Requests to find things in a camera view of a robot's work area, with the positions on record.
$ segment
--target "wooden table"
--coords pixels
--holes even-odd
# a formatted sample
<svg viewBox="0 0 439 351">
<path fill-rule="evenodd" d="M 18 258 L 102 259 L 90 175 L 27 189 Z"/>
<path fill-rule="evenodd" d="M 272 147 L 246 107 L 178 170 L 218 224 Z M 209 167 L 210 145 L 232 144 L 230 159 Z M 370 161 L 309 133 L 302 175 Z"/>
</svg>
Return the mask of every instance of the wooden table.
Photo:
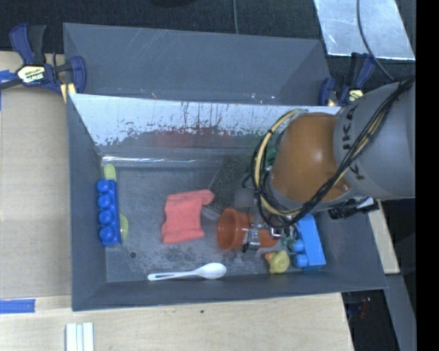
<svg viewBox="0 0 439 351">
<path fill-rule="evenodd" d="M 12 52 L 0 52 L 0 70 L 15 70 L 20 66 L 20 58 Z M 1 118 L 7 109 L 13 113 L 13 101 L 19 100 L 29 108 L 38 107 L 39 112 L 30 112 L 32 118 L 17 118 L 14 132 L 1 129 Z M 53 133 L 40 129 L 21 130 L 23 125 L 40 127 L 43 100 L 49 103 L 61 103 L 60 107 L 50 108 L 57 122 L 49 122 Z M 42 143 L 42 139 L 57 139 L 65 147 L 66 142 L 60 135 L 56 138 L 54 127 L 64 118 L 63 100 L 49 91 L 16 87 L 3 93 L 4 107 L 0 113 L 0 160 L 1 152 L 10 147 L 1 147 L 1 136 L 7 136 L 7 142 L 13 134 L 26 140 L 26 148 Z M 57 129 L 62 134 L 61 124 Z M 63 165 L 61 156 L 40 153 L 47 163 L 41 167 L 47 170 L 60 170 Z M 4 154 L 10 160 L 12 154 Z M 17 173 L 24 180 L 31 177 L 38 181 L 37 188 L 44 192 L 49 201 L 67 199 L 68 188 L 61 186 L 56 191 L 55 182 L 47 175 L 35 175 L 32 168 L 26 166 L 29 158 L 22 155 L 14 157 Z M 10 172 L 10 162 L 0 162 L 0 191 L 8 179 L 1 177 L 1 168 Z M 41 202 L 39 195 L 31 188 L 26 202 Z M 14 196 L 10 190 L 0 194 L 0 204 Z M 348 321 L 345 315 L 342 297 L 339 293 L 328 295 L 308 295 L 292 298 L 276 298 L 259 301 L 235 301 L 227 303 L 208 303 L 181 306 L 143 307 L 136 309 L 114 309 L 94 312 L 72 312 L 70 308 L 70 239 L 61 234 L 61 238 L 49 238 L 54 232 L 65 232 L 65 224 L 55 220 L 43 221 L 45 210 L 35 210 L 27 214 L 28 219 L 39 222 L 40 231 L 34 235 L 40 248 L 29 247 L 26 227 L 15 230 L 7 226 L 10 210 L 0 210 L 0 298 L 30 296 L 37 298 L 36 312 L 33 314 L 8 314 L 0 316 L 0 350 L 64 350 L 64 329 L 69 322 L 93 322 L 95 349 L 102 350 L 353 350 Z M 382 211 L 371 214 L 375 239 L 380 250 L 386 273 L 398 273 L 399 267 L 394 254 L 391 239 Z M 58 274 L 53 266 L 60 267 Z"/>
</svg>

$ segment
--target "black cable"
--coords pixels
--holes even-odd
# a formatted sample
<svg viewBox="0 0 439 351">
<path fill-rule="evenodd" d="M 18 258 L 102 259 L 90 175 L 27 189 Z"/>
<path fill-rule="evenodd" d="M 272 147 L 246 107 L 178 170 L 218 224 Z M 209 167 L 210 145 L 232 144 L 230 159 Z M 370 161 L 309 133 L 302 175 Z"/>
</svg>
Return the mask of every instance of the black cable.
<svg viewBox="0 0 439 351">
<path fill-rule="evenodd" d="M 363 39 L 364 46 L 367 49 L 367 52 L 371 55 L 371 57 L 374 59 L 375 64 L 378 66 L 378 68 L 382 71 L 382 73 L 392 82 L 395 81 L 395 79 L 387 72 L 387 70 L 382 66 L 382 64 L 376 59 L 374 56 L 374 53 L 371 51 L 371 48 L 369 46 L 369 43 L 366 40 L 366 36 L 364 35 L 362 24 L 361 24 L 361 10 L 360 10 L 360 1 L 356 0 L 356 16 L 358 18 L 358 29 L 359 34 L 361 35 L 361 38 Z"/>
</svg>

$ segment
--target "yellow object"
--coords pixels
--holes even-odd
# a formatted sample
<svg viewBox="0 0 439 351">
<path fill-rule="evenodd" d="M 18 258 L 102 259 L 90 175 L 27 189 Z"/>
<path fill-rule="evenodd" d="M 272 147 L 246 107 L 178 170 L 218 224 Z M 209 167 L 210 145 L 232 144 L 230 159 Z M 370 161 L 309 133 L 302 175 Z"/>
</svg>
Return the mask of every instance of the yellow object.
<svg viewBox="0 0 439 351">
<path fill-rule="evenodd" d="M 70 92 L 71 94 L 76 94 L 76 88 L 73 83 L 64 83 L 60 85 L 60 91 L 61 95 L 64 97 L 65 104 L 67 103 L 67 92 Z"/>
<path fill-rule="evenodd" d="M 269 262 L 270 273 L 283 273 L 290 267 L 290 258 L 285 250 L 269 252 L 265 254 L 265 260 Z"/>
<path fill-rule="evenodd" d="M 112 164 L 106 164 L 103 167 L 104 178 L 110 181 L 111 179 L 117 182 L 116 167 Z M 120 234 L 122 240 L 124 241 L 129 233 L 129 220 L 119 211 L 119 223 L 120 223 Z"/>
<path fill-rule="evenodd" d="M 127 234 L 129 233 L 129 220 L 119 212 L 120 234 L 122 240 L 125 241 Z"/>
<path fill-rule="evenodd" d="M 116 167 L 112 164 L 106 164 L 104 165 L 104 178 L 110 181 L 113 179 L 115 182 L 117 182 L 117 175 L 116 175 Z"/>
</svg>

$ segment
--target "wire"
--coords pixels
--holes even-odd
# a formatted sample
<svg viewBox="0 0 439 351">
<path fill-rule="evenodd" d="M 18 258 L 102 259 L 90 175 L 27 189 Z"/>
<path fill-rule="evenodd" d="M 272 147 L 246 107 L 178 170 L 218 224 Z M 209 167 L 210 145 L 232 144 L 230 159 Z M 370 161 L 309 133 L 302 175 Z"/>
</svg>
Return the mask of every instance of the wire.
<svg viewBox="0 0 439 351">
<path fill-rule="evenodd" d="M 358 29 L 359 33 L 361 35 L 361 38 L 363 39 L 364 47 L 366 47 L 367 52 L 371 55 L 371 57 L 374 59 L 375 64 L 378 66 L 378 68 L 382 71 L 382 73 L 392 82 L 395 81 L 395 79 L 387 72 L 387 70 L 382 66 L 382 64 L 376 59 L 374 56 L 374 53 L 371 51 L 371 48 L 369 46 L 369 43 L 367 42 L 366 36 L 364 35 L 362 24 L 361 24 L 361 0 L 356 0 L 356 16 L 358 18 Z"/>
<path fill-rule="evenodd" d="M 234 29 L 236 30 L 236 34 L 239 34 L 239 26 L 237 24 L 237 6 L 236 0 L 233 0 L 233 16 L 234 16 Z"/>
<path fill-rule="evenodd" d="M 346 174 L 350 166 L 366 151 L 370 144 L 378 136 L 380 129 L 385 122 L 387 115 L 389 114 L 393 104 L 399 100 L 399 97 L 406 92 L 414 82 L 415 78 L 409 78 L 399 83 L 398 87 L 379 105 L 378 109 L 374 112 L 367 125 L 363 128 L 361 133 L 355 139 L 353 145 L 350 147 L 342 162 L 340 163 L 336 173 L 324 184 L 319 190 L 300 207 L 287 210 L 285 207 L 271 196 L 266 188 L 267 178 L 269 172 L 260 171 L 262 168 L 262 162 L 265 160 L 263 153 L 265 152 L 265 146 L 268 144 L 271 136 L 277 131 L 288 119 L 294 117 L 298 110 L 294 110 L 286 113 L 284 116 L 278 119 L 277 122 L 270 128 L 265 136 L 260 140 L 257 148 L 255 149 L 254 156 L 251 160 L 251 174 L 252 182 L 255 191 L 258 192 L 258 210 L 263 220 L 274 227 L 284 228 L 294 225 L 300 218 L 308 214 L 330 191 L 330 189 Z M 267 210 L 272 215 L 278 216 L 281 221 L 280 225 L 276 225 L 271 220 L 270 216 L 265 215 Z"/>
</svg>

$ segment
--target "wooden board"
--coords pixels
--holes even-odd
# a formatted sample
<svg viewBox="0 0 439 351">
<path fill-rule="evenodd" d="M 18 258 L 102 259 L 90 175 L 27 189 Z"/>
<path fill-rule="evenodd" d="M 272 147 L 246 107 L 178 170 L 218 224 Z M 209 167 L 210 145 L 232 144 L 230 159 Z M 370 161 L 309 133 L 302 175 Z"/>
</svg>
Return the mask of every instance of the wooden board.
<svg viewBox="0 0 439 351">
<path fill-rule="evenodd" d="M 1 351 L 62 351 L 69 322 L 93 322 L 98 351 L 353 350 L 338 294 L 81 313 L 39 306 L 0 318 Z"/>
</svg>

